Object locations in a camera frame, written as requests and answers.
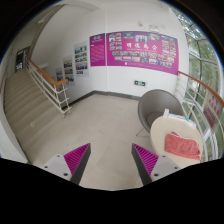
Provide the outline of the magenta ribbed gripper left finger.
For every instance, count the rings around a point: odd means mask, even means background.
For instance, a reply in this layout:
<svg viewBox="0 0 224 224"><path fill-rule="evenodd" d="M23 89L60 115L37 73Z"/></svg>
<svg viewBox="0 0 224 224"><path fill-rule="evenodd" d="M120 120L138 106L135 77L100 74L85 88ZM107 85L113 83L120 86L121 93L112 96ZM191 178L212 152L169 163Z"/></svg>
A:
<svg viewBox="0 0 224 224"><path fill-rule="evenodd" d="M90 154L91 145L87 143L65 155L56 154L42 166L42 169L78 185Z"/></svg>

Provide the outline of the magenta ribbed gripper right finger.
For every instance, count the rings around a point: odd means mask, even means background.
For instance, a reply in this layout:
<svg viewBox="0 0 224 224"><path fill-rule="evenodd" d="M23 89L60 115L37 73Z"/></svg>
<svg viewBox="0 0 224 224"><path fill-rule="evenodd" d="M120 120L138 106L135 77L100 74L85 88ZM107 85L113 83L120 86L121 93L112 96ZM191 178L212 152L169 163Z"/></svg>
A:
<svg viewBox="0 0 224 224"><path fill-rule="evenodd" d="M135 143L132 144L132 156L143 185L148 185L180 169L166 155L158 156Z"/></svg>

